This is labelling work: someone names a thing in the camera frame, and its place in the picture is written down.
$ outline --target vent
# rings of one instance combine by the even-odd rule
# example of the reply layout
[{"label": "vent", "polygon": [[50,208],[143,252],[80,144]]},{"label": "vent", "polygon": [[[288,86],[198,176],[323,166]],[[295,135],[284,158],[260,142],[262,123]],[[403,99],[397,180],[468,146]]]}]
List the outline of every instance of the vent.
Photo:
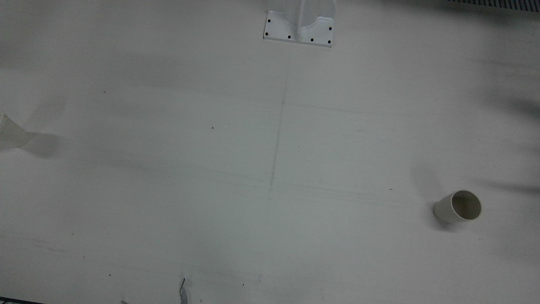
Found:
[{"label": "vent", "polygon": [[493,6],[494,8],[538,12],[540,0],[448,0],[449,2],[459,2],[476,4],[483,6]]}]

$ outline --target white table surface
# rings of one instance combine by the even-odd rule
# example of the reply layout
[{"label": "white table surface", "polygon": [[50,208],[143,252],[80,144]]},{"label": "white table surface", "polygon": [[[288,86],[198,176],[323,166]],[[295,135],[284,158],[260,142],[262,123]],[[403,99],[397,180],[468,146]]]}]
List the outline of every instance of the white table surface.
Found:
[{"label": "white table surface", "polygon": [[328,49],[265,1],[0,2],[0,296],[537,303],[540,23],[429,3],[338,1]]}]

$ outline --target white mounting plate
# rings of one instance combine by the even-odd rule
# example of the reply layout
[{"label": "white mounting plate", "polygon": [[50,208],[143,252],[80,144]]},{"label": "white mounting plate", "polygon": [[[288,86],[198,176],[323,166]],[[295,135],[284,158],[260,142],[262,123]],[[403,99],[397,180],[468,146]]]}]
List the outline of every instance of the white mounting plate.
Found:
[{"label": "white mounting plate", "polygon": [[283,12],[268,11],[263,38],[331,48],[334,42],[333,26],[333,18],[317,17],[313,24],[298,30],[298,27],[287,22]]}]

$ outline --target metal bracket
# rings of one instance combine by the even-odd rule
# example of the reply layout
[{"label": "metal bracket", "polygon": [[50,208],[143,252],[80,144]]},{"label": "metal bracket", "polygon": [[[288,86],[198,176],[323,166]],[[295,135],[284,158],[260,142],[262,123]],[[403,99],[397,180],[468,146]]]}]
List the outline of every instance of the metal bracket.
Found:
[{"label": "metal bracket", "polygon": [[264,39],[332,47],[334,0],[270,0]]}]

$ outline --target white paper cup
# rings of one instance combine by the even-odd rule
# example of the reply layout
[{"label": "white paper cup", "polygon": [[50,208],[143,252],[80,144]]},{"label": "white paper cup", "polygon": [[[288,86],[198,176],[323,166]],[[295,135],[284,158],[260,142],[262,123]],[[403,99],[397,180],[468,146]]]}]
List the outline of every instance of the white paper cup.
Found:
[{"label": "white paper cup", "polygon": [[467,190],[456,191],[433,207],[435,216],[447,223],[472,221],[480,215],[481,211],[480,200]]},{"label": "white paper cup", "polygon": [[13,148],[24,146],[30,140],[30,135],[0,112],[0,147]]}]

